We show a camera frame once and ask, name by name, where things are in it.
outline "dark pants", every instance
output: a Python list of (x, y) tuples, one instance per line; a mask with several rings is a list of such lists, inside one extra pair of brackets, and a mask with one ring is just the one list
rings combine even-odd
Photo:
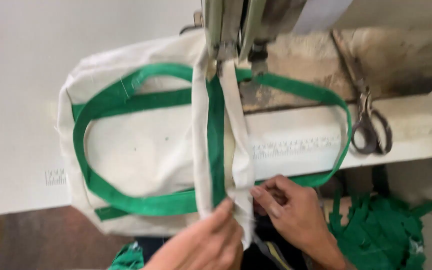
[[(286, 242), (273, 227), (268, 217), (256, 217), (255, 233), (263, 241), (274, 242), (292, 268), (298, 270), (307, 269), (301, 250)], [(142, 247), (144, 261), (147, 262), (151, 256), (169, 240), (169, 237), (136, 237), (135, 239), (138, 241), (139, 246)], [(253, 243), (244, 251), (241, 270), (255, 269), (277, 270), (278, 268), (268, 257), (263, 255), (261, 251), (259, 251), (259, 248)]]

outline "scissors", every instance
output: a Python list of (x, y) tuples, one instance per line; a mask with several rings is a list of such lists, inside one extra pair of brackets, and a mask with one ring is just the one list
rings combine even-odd
[[(369, 155), (377, 153), (386, 155), (393, 147), (393, 132), (388, 120), (377, 109), (373, 108), (370, 87), (364, 78), (363, 67), (359, 58), (351, 54), (349, 47), (345, 44), (338, 30), (333, 30), (331, 36), (345, 62), (352, 85), (357, 90), (358, 115), (356, 123), (352, 126), (351, 142), (354, 148), (361, 154)], [(386, 145), (381, 143), (380, 135), (373, 123), (374, 119), (378, 120), (383, 126)], [(356, 132), (360, 132), (363, 135), (363, 147), (358, 146), (354, 141)]]

